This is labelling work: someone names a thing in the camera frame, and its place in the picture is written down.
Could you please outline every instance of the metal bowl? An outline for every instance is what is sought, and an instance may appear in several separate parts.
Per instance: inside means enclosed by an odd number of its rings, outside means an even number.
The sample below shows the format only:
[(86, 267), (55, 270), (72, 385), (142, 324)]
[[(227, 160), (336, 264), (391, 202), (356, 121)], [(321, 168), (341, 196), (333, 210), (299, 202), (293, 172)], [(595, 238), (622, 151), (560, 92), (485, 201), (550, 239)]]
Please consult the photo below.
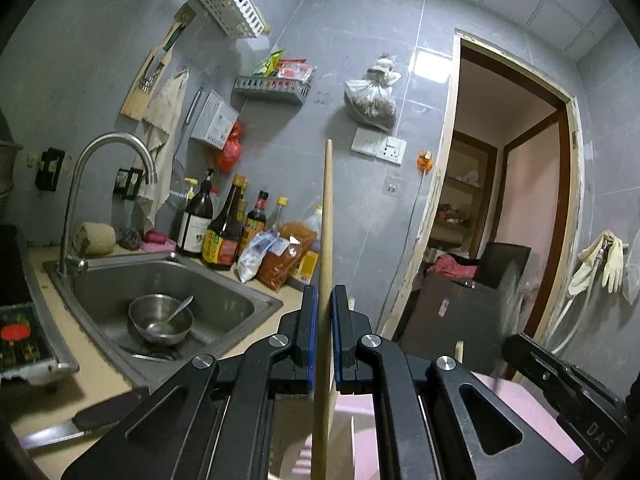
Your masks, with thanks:
[(166, 333), (150, 332), (149, 325), (164, 321), (182, 302), (164, 294), (140, 296), (129, 304), (129, 319), (138, 333), (150, 343), (165, 346), (177, 345), (193, 325), (193, 312), (185, 308), (168, 323)]

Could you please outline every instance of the sticker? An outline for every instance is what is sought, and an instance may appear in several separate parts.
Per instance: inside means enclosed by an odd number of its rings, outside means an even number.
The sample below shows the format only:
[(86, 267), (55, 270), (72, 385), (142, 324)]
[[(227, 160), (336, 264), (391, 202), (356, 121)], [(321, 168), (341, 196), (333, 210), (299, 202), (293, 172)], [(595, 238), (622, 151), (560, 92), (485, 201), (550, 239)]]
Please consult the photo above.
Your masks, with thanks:
[(444, 300), (442, 300), (442, 303), (440, 304), (440, 309), (438, 311), (438, 316), (444, 317), (444, 314), (447, 311), (448, 307), (449, 307), (449, 300), (447, 298), (445, 298)]
[(307, 251), (291, 274), (292, 277), (305, 285), (311, 283), (311, 277), (314, 275), (314, 269), (316, 268), (318, 257), (318, 253)]
[(234, 262), (238, 242), (226, 240), (213, 231), (207, 231), (202, 244), (202, 257), (210, 264), (230, 266)]
[(240, 253), (247, 247), (248, 243), (251, 241), (257, 233), (264, 230), (264, 222), (260, 222), (259, 220), (251, 220), (250, 218), (246, 219), (244, 223), (244, 228), (242, 229), (242, 237), (240, 238)]
[(185, 213), (180, 225), (180, 234), (178, 234), (178, 247), (191, 253), (199, 253), (202, 250), (202, 241), (210, 223), (211, 219), (209, 218)]
[(282, 256), (282, 253), (287, 247), (289, 247), (289, 240), (286, 238), (278, 238), (273, 245), (269, 248), (269, 252), (276, 256)]

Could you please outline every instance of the knife handle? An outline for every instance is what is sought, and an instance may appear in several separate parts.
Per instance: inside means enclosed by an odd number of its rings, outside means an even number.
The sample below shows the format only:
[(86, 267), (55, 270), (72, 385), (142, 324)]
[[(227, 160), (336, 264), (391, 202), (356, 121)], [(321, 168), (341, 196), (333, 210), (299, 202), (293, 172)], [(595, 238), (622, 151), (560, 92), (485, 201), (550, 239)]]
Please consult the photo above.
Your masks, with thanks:
[(91, 431), (117, 424), (149, 396), (149, 388), (140, 386), (129, 392), (98, 402), (80, 410), (71, 420), (78, 430)]

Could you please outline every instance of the kitchen knife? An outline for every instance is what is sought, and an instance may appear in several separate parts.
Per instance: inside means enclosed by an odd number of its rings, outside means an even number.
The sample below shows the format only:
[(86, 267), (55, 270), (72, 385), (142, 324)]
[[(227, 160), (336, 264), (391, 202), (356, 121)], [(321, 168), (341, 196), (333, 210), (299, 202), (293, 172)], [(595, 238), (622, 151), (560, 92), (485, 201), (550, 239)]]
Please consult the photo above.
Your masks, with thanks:
[(129, 415), (148, 396), (149, 388), (146, 386), (134, 388), (130, 392), (89, 406), (77, 412), (73, 418), (60, 422), (60, 424), (21, 437), (19, 439), (20, 445), (23, 449), (36, 449), (100, 430), (107, 430)]

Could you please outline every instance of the cabinet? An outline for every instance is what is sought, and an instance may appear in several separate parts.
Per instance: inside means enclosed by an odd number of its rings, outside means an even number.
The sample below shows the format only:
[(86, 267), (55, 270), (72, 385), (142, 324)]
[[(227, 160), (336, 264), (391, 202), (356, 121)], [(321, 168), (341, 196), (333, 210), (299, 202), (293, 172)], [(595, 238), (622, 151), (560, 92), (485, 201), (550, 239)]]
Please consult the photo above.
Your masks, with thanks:
[(429, 247), (457, 247), (477, 257), (494, 186), (497, 153), (490, 144), (453, 131)]

